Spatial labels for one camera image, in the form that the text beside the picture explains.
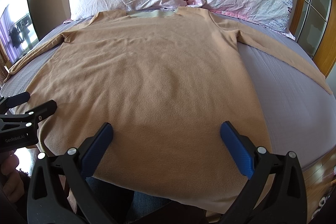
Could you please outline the person's left hand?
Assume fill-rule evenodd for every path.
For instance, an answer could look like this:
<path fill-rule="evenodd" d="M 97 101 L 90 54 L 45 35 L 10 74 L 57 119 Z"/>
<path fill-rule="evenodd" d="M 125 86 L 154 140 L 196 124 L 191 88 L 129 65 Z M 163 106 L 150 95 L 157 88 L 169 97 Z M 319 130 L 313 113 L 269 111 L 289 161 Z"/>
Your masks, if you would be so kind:
<path fill-rule="evenodd" d="M 19 159 L 13 151 L 7 151 L 1 154 L 3 162 L 1 163 L 1 174 L 6 176 L 7 182 L 3 186 L 3 191 L 11 203 L 17 202 L 25 193 L 24 184 L 17 170 Z"/>

